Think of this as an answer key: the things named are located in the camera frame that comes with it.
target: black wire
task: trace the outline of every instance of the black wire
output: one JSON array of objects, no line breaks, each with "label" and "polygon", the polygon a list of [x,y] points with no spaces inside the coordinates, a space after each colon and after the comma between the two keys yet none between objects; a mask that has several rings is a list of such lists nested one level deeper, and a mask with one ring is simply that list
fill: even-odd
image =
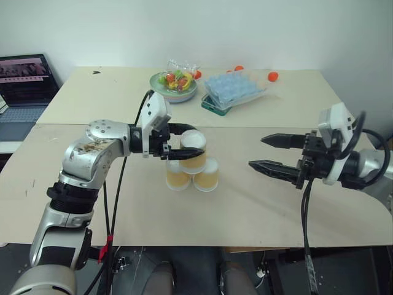
[{"label": "black wire", "polygon": [[311,179],[308,181],[306,189],[303,193],[301,211],[302,211],[303,239],[304,239],[304,244],[305,244],[305,263],[306,263],[306,269],[307,269],[307,274],[308,274],[308,288],[309,288],[309,291],[312,295],[318,295],[318,287],[316,284],[314,265],[313,265],[313,261],[311,259],[311,250],[309,248],[308,236],[307,236],[308,204],[309,204],[309,197],[310,197],[310,192],[311,192],[311,187],[313,185],[313,181],[314,181],[314,179]]},{"label": "black wire", "polygon": [[385,158],[383,160],[381,169],[371,180],[366,182],[366,186],[371,186],[372,184],[376,183],[379,179],[381,179],[381,177],[385,174],[391,161],[391,152],[389,150],[389,145],[387,144],[387,141],[379,133],[369,129],[363,129],[363,132],[370,134],[374,136],[376,139],[378,139],[378,141],[382,144],[385,153]]},{"label": "black wire", "polygon": [[106,235],[108,236],[110,233],[109,228],[109,213],[108,213],[108,196],[106,191],[106,181],[104,181],[104,208],[105,208],[105,223],[106,223]]},{"label": "black wire", "polygon": [[92,289],[94,288],[94,286],[96,285],[99,277],[101,276],[102,272],[104,271],[106,266],[106,260],[104,261],[104,263],[102,264],[101,268],[99,269],[98,273],[96,274],[96,276],[94,277],[93,281],[90,283],[90,286],[87,288],[87,290],[84,292],[84,295],[88,295],[90,294],[90,292],[92,291]]},{"label": "black wire", "polygon": [[336,158],[337,160],[344,159],[353,151],[357,142],[359,141],[365,119],[366,119],[366,113],[362,111],[353,124],[356,125],[356,128],[354,129],[351,140],[349,141],[348,145],[345,147],[344,151],[342,151],[341,154]]},{"label": "black wire", "polygon": [[[153,95],[154,91],[149,90],[146,92],[145,96],[143,97],[141,101],[141,105],[139,106],[138,113],[135,118],[135,125],[138,123],[139,116],[141,115],[142,108],[145,104],[145,101],[147,98],[150,98]],[[123,174],[124,174],[124,168],[125,164],[127,162],[127,157],[124,157],[123,160],[123,165],[122,165],[122,170],[120,171],[120,176],[119,176],[119,181],[117,183],[117,191],[116,191],[116,197],[115,197],[115,205],[113,209],[113,214],[112,214],[112,225],[111,225],[111,232],[110,235],[113,236],[115,232],[115,223],[116,223],[116,214],[117,214],[117,204],[119,202],[119,195],[120,195],[120,188],[122,186],[122,179],[123,179]],[[113,266],[113,257],[112,257],[112,244],[113,241],[108,241],[108,249],[107,249],[107,256],[108,256],[108,264],[107,264],[107,270],[106,270],[106,294],[110,295],[111,293],[111,286],[112,286],[112,280],[113,280],[113,274],[112,274],[112,266]]]}]

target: floor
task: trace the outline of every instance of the floor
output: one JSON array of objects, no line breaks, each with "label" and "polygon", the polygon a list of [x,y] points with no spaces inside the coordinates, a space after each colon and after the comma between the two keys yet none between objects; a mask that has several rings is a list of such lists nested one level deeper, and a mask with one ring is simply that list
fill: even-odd
[{"label": "floor", "polygon": [[[119,255],[128,256],[131,264],[115,275],[113,294],[140,295],[151,271],[161,261],[171,261],[176,269],[176,295],[219,294],[217,269],[224,260],[240,263],[255,285],[260,282],[255,266],[263,258],[263,252],[228,254],[218,247],[143,247],[141,250],[142,247],[121,247]],[[0,295],[8,294],[16,279],[28,269],[28,252],[29,245],[9,244],[0,248]],[[381,289],[377,284],[376,261],[371,253],[370,248],[353,248],[343,253],[316,255],[314,266],[320,294],[388,294],[387,288]],[[284,250],[267,251],[265,261],[275,259],[285,294],[307,294],[304,262],[300,259],[296,263],[284,262],[284,254]],[[383,249],[378,259],[388,261]],[[89,261],[76,272],[78,294],[84,293],[98,269],[97,262]],[[91,294],[96,294],[97,287],[98,284]],[[257,292],[272,294],[268,279]]]}]

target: beige tabletop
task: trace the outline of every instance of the beige tabletop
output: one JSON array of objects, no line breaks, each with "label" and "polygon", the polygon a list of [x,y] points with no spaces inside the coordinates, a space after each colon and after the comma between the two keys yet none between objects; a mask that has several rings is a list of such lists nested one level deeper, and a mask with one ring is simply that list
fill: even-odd
[{"label": "beige tabletop", "polygon": [[[218,188],[189,187],[173,192],[165,184],[165,162],[131,155],[117,215],[116,245],[206,245],[301,247],[302,191],[248,166],[271,159],[295,165],[300,150],[280,150],[260,142],[271,133],[304,134],[307,128],[200,128],[208,154],[220,165]],[[57,181],[63,153],[84,132],[83,125],[36,125],[0,174],[0,240],[31,243]],[[174,136],[171,143],[178,145]],[[362,138],[359,148],[370,147]],[[121,159],[107,177],[112,209]],[[103,196],[92,220],[93,244],[105,241]],[[314,182],[309,205],[311,246],[364,246],[393,243],[392,216],[368,195]]]},{"label": "beige tabletop", "polygon": [[[47,107],[39,124],[87,124],[96,119],[133,123],[141,100],[150,89],[150,77],[162,69],[77,68]],[[280,71],[275,83],[267,82],[267,70],[253,70],[266,81],[262,98],[232,108],[218,116],[201,107],[206,93],[203,79],[224,69],[202,69],[198,93],[190,101],[172,104],[171,122],[197,127],[298,127],[315,128],[319,112],[339,103],[319,71]]]}]

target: paper cup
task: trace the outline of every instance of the paper cup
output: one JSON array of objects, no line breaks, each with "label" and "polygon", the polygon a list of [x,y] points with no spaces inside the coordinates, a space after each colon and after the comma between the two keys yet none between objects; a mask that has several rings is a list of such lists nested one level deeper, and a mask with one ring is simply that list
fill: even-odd
[{"label": "paper cup", "polygon": [[187,160],[180,160],[180,167],[187,174],[197,174],[202,172],[206,164],[206,138],[198,130],[187,130],[180,139],[180,148],[197,148],[205,152],[198,157]]},{"label": "paper cup", "polygon": [[184,173],[178,160],[166,161],[166,185],[173,191],[186,189],[191,182],[191,176]]},{"label": "paper cup", "polygon": [[201,173],[194,175],[194,186],[202,192],[213,191],[219,183],[219,164],[215,158],[208,157]]}]

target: gray pants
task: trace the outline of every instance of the gray pants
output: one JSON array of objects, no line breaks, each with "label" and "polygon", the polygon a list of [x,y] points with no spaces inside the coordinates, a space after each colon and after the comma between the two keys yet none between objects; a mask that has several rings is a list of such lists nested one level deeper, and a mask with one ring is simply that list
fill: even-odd
[{"label": "gray pants", "polygon": [[[225,295],[257,295],[255,286],[240,265],[225,262],[221,265],[221,287]],[[142,295],[173,295],[174,277],[170,263],[155,267],[147,280]]]}]

